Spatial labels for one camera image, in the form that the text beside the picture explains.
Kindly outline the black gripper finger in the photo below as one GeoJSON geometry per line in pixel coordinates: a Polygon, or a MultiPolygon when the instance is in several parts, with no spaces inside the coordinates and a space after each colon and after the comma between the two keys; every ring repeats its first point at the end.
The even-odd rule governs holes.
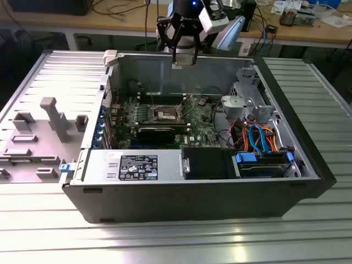
{"type": "Polygon", "coordinates": [[[176,49],[184,32],[184,23],[179,19],[162,17],[157,20],[157,51],[162,51],[165,47],[172,50],[172,64],[176,65],[176,49]],[[174,33],[170,38],[167,31],[173,28],[174,33]]]}
{"type": "Polygon", "coordinates": [[[194,55],[192,58],[192,65],[196,64],[199,51],[205,51],[207,53],[215,40],[215,33],[209,35],[205,33],[206,37],[201,41],[200,35],[202,32],[204,32],[202,25],[194,25],[192,30],[194,41],[194,55]]]}

